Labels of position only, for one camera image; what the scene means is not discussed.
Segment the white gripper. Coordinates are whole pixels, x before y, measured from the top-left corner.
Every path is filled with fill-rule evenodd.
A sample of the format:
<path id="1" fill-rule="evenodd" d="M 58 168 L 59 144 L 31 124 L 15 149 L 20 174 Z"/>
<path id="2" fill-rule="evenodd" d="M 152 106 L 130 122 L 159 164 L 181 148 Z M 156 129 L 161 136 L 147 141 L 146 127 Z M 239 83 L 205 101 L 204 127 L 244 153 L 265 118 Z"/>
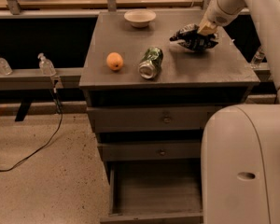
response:
<path id="1" fill-rule="evenodd" d="M 244 0 L 211 0 L 199 24 L 198 34 L 211 35 L 218 26 L 230 24 L 245 7 Z"/>

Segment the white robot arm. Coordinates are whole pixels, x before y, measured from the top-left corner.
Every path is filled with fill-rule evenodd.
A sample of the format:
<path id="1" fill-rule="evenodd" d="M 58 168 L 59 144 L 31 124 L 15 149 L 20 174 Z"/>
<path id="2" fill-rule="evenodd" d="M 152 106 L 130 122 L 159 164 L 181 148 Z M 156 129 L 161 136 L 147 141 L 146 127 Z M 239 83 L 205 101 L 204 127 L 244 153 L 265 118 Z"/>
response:
<path id="1" fill-rule="evenodd" d="M 276 105 L 233 105 L 208 120 L 202 142 L 203 224 L 280 224 L 280 0 L 211 0 L 210 35 L 248 8 L 277 89 Z"/>

